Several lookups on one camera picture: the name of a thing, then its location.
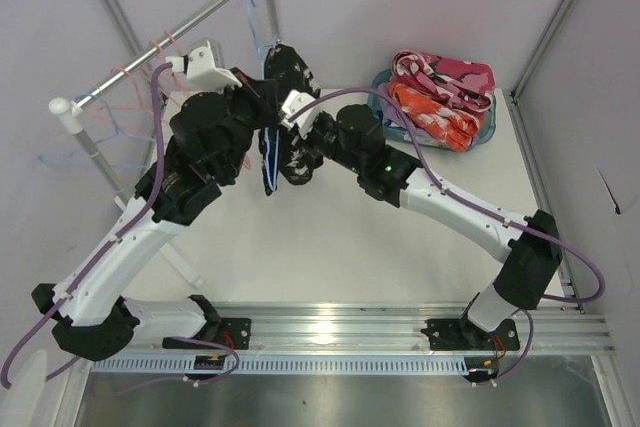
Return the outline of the purple trousers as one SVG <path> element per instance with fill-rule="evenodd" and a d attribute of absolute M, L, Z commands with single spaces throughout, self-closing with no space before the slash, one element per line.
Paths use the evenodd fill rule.
<path fill-rule="evenodd" d="M 403 124 L 396 123 L 398 116 L 397 111 L 393 107 L 384 100 L 381 100 L 379 96 L 375 95 L 370 95 L 367 103 L 373 114 L 381 121 L 383 132 L 388 140 L 402 141 L 405 143 L 411 142 L 411 137 L 406 127 Z M 497 99 L 493 98 L 491 108 L 485 114 L 481 129 L 473 136 L 469 149 L 482 145 L 493 137 L 496 130 L 496 112 Z M 418 144 L 423 147 L 450 150 L 450 147 L 448 147 L 443 141 L 433 138 L 426 131 L 421 130 L 420 128 L 416 128 L 416 139 Z"/>

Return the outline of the black white trousers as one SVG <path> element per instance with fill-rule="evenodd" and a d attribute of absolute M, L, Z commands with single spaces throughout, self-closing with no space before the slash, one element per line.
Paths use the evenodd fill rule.
<path fill-rule="evenodd" d="M 282 104 L 291 90 L 320 97 L 318 82 L 302 57 L 292 47 L 278 44 L 269 49 L 264 61 L 266 80 L 277 83 L 277 102 Z M 289 184 L 301 186 L 309 183 L 314 172 L 324 161 L 298 145 L 294 136 L 282 126 L 269 126 L 259 131 L 259 152 L 262 157 L 262 181 L 264 192 L 272 195 L 282 176 Z"/>

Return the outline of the pink patterned trousers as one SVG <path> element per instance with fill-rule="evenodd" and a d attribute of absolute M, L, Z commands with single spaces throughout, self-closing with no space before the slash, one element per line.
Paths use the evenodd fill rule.
<path fill-rule="evenodd" d="M 456 109 L 480 114 L 494 102 L 495 78 L 487 64 L 403 50 L 393 57 L 391 71 L 395 79 Z"/>

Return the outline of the orange trousers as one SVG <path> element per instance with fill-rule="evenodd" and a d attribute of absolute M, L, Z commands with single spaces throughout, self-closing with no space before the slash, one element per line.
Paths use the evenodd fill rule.
<path fill-rule="evenodd" d="M 467 151 L 482 127 L 482 116 L 436 102 L 400 81 L 391 81 L 387 91 L 417 128 L 456 152 Z"/>

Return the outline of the pink hanger of black trousers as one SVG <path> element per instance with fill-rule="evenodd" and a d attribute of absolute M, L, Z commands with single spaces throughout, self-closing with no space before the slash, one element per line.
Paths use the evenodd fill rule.
<path fill-rule="evenodd" d="M 169 30 L 163 31 L 163 36 L 157 40 L 150 40 L 149 45 L 153 47 L 158 55 L 163 54 L 176 41 L 176 37 Z"/>

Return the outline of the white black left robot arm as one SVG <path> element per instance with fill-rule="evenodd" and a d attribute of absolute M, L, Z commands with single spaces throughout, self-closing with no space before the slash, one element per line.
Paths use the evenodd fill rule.
<path fill-rule="evenodd" d="M 123 295 L 141 269 L 235 183 L 255 131 L 275 123 L 274 82 L 189 97 L 169 121 L 172 135 L 135 187 L 123 214 L 86 263 L 32 298 L 55 324 L 62 351 L 105 360 L 128 346 L 203 347 L 219 339 L 222 319 L 205 296 L 139 301 Z"/>

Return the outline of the pink hanger of orange trousers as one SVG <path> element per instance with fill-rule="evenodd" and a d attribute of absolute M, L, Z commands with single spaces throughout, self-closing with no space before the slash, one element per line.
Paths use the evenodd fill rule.
<path fill-rule="evenodd" d="M 110 74 L 122 74 L 125 86 L 116 87 L 110 94 L 105 90 L 89 94 L 91 105 L 84 111 L 89 123 L 99 126 L 103 133 L 99 141 L 125 137 L 150 143 L 154 139 L 153 112 L 145 85 L 137 74 L 127 73 L 122 67 L 112 68 Z"/>

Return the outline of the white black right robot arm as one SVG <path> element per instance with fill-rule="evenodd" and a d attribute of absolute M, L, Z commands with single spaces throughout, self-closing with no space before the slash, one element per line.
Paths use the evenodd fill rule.
<path fill-rule="evenodd" d="M 519 310 L 538 307 L 562 260 L 550 241 L 554 218 L 505 214 L 500 208 L 433 179 L 420 161 L 388 145 L 365 105 L 348 105 L 336 116 L 312 108 L 296 116 L 301 145 L 353 171 L 370 197 L 425 215 L 474 242 L 502 267 L 463 314 L 439 330 L 438 348 L 488 350 L 504 339 L 501 324 Z"/>

